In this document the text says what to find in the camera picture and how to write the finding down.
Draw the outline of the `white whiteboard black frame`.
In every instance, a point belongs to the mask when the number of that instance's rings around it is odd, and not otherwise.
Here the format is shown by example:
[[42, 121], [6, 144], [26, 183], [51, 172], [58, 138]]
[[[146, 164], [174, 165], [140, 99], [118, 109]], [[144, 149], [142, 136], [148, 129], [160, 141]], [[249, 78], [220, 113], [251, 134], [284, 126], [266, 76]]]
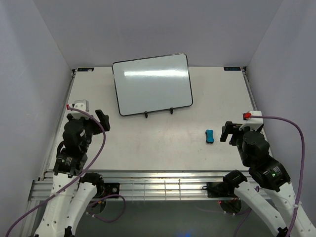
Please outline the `white whiteboard black frame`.
[[118, 61], [112, 71], [123, 117], [172, 111], [194, 102], [184, 53]]

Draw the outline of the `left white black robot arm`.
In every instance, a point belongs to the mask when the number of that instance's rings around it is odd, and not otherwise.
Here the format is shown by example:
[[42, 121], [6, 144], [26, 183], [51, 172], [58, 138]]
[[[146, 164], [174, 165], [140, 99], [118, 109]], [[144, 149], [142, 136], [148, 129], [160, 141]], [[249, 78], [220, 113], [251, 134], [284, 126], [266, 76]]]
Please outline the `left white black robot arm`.
[[49, 201], [36, 237], [73, 237], [90, 200], [100, 197], [105, 186], [98, 173], [89, 173], [87, 151], [94, 135], [110, 130], [108, 115], [95, 111], [97, 118], [72, 108], [58, 145]]

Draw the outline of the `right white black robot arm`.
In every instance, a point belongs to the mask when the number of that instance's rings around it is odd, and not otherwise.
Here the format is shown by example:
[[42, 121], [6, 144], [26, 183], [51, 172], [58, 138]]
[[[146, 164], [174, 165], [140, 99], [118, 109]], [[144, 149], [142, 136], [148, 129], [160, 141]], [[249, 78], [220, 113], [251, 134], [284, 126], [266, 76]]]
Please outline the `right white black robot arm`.
[[238, 170], [223, 177], [223, 190], [229, 196], [237, 196], [264, 221], [276, 237], [314, 237], [316, 228], [300, 204], [294, 192], [290, 176], [284, 166], [270, 153], [270, 144], [261, 133], [263, 124], [232, 123], [222, 127], [221, 142], [231, 135], [230, 145], [237, 147], [242, 164], [252, 179], [270, 197], [270, 205]]

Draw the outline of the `blue bone-shaped eraser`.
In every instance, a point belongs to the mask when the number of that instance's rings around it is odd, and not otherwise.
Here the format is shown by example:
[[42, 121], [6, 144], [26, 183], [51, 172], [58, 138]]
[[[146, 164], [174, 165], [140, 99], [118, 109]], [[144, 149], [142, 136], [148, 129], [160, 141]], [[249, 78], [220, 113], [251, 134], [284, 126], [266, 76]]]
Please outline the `blue bone-shaped eraser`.
[[205, 131], [205, 135], [206, 135], [206, 143], [208, 144], [213, 144], [214, 143], [214, 131], [211, 129], [207, 129]]

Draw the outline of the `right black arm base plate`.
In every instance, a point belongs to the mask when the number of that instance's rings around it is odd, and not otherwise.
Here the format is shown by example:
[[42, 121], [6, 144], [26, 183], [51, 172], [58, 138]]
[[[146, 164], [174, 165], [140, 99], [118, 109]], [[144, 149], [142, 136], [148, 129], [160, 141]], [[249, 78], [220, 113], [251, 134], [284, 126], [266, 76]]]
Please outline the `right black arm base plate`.
[[228, 186], [224, 182], [207, 182], [202, 190], [207, 192], [208, 198], [235, 198], [236, 196], [230, 192]]

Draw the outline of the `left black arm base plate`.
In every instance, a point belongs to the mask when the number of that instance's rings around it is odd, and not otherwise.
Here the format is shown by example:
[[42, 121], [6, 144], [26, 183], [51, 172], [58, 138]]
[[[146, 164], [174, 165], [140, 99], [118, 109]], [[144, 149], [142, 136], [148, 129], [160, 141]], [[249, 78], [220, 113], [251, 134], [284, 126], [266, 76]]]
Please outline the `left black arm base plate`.
[[103, 198], [110, 195], [119, 195], [120, 183], [106, 183], [101, 184], [101, 193], [98, 198]]

